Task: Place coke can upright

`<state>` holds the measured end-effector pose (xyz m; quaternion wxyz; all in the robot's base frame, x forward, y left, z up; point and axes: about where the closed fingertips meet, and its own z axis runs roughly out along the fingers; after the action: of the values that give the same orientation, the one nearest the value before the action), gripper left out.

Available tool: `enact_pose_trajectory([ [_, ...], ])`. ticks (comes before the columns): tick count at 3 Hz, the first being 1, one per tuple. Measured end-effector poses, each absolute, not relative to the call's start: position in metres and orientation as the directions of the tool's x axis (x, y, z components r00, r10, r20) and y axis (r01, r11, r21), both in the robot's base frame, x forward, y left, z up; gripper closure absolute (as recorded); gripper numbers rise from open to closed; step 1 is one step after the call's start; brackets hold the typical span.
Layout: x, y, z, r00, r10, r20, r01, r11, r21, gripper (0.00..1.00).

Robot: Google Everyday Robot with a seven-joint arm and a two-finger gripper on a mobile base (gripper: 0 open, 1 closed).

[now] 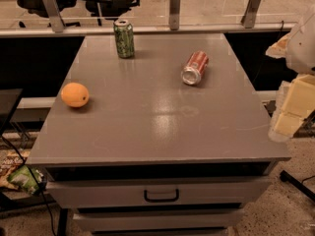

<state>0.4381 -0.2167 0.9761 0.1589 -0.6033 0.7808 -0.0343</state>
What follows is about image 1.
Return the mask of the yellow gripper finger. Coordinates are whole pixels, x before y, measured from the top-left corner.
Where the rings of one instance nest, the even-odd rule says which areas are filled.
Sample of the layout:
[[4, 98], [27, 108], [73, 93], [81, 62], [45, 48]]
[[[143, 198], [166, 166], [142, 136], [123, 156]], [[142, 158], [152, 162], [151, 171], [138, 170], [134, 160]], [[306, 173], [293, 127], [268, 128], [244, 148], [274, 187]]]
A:
[[280, 59], [285, 58], [287, 54], [287, 42], [289, 40], [289, 34], [287, 33], [281, 37], [277, 42], [268, 47], [265, 54], [269, 57]]
[[286, 142], [314, 111], [315, 76], [298, 75], [290, 83], [282, 81], [276, 94], [269, 138], [278, 143]]

